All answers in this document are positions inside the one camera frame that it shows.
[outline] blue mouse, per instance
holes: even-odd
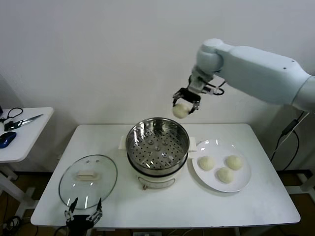
[[[6,132],[0,136],[0,148],[6,148],[16,137],[15,132]]]

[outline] floor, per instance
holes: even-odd
[[[29,186],[35,186],[36,190],[34,192],[33,198],[39,199],[43,193],[46,184],[49,181],[49,175],[20,175],[19,178],[14,181],[15,184],[21,188],[23,191]],[[284,185],[299,185],[301,184],[299,179],[294,174],[280,174]],[[308,195],[292,195],[292,200],[295,203],[297,209],[301,215],[301,221],[294,225],[283,225],[278,227],[273,227],[269,231],[263,234],[263,236],[313,236],[315,235],[315,205]],[[6,193],[2,193],[0,196],[0,221],[3,220],[4,212],[6,208],[6,201],[8,199],[8,208],[6,212],[6,220],[14,216],[14,213],[19,205],[19,203],[8,196]],[[23,225],[16,232],[16,236],[53,236],[55,229],[50,227],[37,227],[32,225],[30,222],[30,216],[32,215],[32,210],[26,212],[24,219],[22,220]],[[241,233],[248,230],[248,228],[241,228]],[[116,230],[113,232],[106,232],[107,236],[130,236],[133,232],[146,231],[146,230]],[[172,230],[155,230],[162,232],[163,236],[167,236]],[[177,230],[172,235],[181,236],[185,230]],[[92,231],[92,236],[102,236],[103,232]],[[225,229],[195,229],[188,232],[185,236],[233,236],[234,230],[232,228]]]

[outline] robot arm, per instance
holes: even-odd
[[[295,60],[252,47],[227,45],[219,39],[207,40],[199,48],[189,86],[173,96],[174,109],[182,98],[193,104],[188,115],[199,109],[199,93],[222,95],[220,88],[209,83],[214,75],[260,100],[315,111],[315,77]]]

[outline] glass lid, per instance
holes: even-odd
[[[104,155],[83,157],[70,166],[59,183],[59,196],[70,206],[76,198],[76,209],[96,206],[112,192],[117,180],[117,167]]]

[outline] white table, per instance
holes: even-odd
[[[40,114],[44,115],[27,125],[13,130],[17,133],[16,138],[9,144],[9,146],[0,149],[0,163],[19,162],[24,160],[54,112],[54,109],[51,107],[24,108],[23,110],[21,115],[13,119],[14,122]],[[2,117],[6,118],[9,111],[9,109],[5,109]],[[25,210],[34,209],[38,202],[32,199],[32,194],[35,188],[30,187],[27,189],[26,193],[24,193],[10,181],[11,179],[17,178],[13,171],[5,165],[2,165],[0,170],[8,176],[5,177],[0,173],[0,188],[20,202],[16,215],[22,218]]]
[[[96,228],[209,228],[289,224],[300,215],[271,165],[252,129],[247,124],[183,125],[197,141],[218,138],[233,143],[252,168],[249,185],[239,193],[211,190],[198,180],[191,160],[177,182],[165,189],[142,190],[126,151],[118,150],[122,135],[131,125],[80,125],[73,134],[31,217],[38,226],[65,225],[58,185],[65,170],[86,155],[104,154],[118,168],[116,186],[102,202],[103,217]],[[90,214],[94,207],[75,210]]]

